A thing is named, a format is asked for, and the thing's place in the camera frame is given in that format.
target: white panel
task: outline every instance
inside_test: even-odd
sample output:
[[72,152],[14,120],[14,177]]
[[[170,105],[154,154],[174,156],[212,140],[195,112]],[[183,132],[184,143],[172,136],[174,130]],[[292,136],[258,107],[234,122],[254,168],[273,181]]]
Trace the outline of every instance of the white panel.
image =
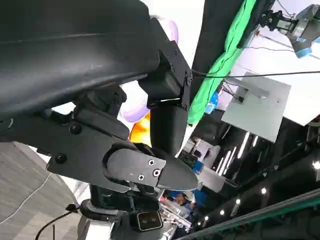
[[237,95],[244,97],[243,102],[239,103],[237,99],[233,99],[221,120],[274,143],[282,122],[290,86],[266,77],[247,77],[243,81],[269,91],[270,95],[266,99],[261,99],[252,91],[247,91],[244,95],[245,90],[239,88]]

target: metal rail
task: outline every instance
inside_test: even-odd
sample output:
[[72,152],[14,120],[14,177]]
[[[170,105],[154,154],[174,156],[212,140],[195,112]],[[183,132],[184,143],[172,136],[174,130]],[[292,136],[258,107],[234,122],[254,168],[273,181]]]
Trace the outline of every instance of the metal rail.
[[217,233],[226,229],[235,228],[242,224],[257,222],[266,218],[283,215],[289,212],[294,212],[300,209],[311,207],[320,204],[320,189],[316,189],[288,200],[267,206],[263,209],[239,216],[232,220],[208,227],[204,230],[194,232],[190,235],[180,237],[177,240],[188,240],[197,237],[204,237],[213,233]]

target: orange object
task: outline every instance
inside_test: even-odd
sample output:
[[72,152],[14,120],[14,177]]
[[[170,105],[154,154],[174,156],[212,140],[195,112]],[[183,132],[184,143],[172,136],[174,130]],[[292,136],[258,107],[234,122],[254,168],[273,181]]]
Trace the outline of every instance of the orange object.
[[129,139],[133,143],[143,143],[151,147],[150,112],[134,124]]

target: green cloth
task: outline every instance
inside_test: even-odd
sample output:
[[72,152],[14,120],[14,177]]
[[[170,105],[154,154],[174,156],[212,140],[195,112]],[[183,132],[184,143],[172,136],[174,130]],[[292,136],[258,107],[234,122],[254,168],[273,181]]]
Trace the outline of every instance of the green cloth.
[[[242,6],[233,20],[227,34],[224,44],[225,52],[209,70],[208,74],[210,76],[226,76],[235,64],[237,58],[240,56],[242,49],[238,49],[237,46],[248,25],[255,3],[256,0],[243,1]],[[203,80],[203,83],[191,104],[188,114],[188,124],[197,124],[200,121],[211,96],[214,94],[222,80],[223,78],[212,77],[206,77]]]

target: metal bracket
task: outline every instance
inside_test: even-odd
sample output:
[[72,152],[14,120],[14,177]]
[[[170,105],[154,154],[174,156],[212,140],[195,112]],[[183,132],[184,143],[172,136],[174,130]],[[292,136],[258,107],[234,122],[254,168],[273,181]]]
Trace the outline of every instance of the metal bracket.
[[166,161],[131,149],[115,151],[107,170],[115,178],[155,187]]

